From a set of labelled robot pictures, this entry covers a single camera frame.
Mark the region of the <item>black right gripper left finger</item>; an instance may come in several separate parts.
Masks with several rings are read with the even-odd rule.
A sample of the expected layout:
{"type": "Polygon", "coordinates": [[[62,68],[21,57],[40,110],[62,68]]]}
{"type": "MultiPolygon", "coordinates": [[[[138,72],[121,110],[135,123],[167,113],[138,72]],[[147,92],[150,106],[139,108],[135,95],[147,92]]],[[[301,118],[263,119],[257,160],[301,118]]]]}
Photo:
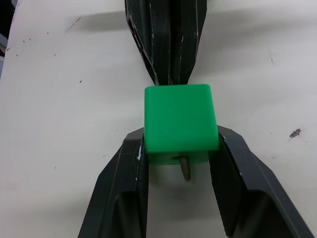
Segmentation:
{"type": "Polygon", "coordinates": [[[125,137],[100,173],[80,238],[144,238],[147,234],[149,161],[144,130],[125,137]]]}

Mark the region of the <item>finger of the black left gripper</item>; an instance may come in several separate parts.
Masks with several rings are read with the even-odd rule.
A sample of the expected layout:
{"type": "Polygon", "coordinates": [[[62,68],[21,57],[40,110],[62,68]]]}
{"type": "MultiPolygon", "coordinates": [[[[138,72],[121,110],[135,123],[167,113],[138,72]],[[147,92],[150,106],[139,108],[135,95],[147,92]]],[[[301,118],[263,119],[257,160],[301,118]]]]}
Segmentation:
{"type": "Polygon", "coordinates": [[[170,84],[171,29],[168,0],[126,0],[126,21],[156,86],[170,84]]]}
{"type": "Polygon", "coordinates": [[[206,0],[171,0],[171,80],[187,84],[196,63],[207,14],[206,0]]]}

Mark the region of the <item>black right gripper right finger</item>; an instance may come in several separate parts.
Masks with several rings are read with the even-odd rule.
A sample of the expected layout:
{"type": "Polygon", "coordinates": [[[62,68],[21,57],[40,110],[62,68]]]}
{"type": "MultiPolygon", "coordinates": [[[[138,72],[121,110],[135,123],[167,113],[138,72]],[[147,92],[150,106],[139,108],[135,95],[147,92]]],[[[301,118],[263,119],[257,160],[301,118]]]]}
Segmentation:
{"type": "Polygon", "coordinates": [[[273,171],[241,135],[219,126],[220,150],[210,157],[211,181],[229,238],[311,238],[273,171]]]}

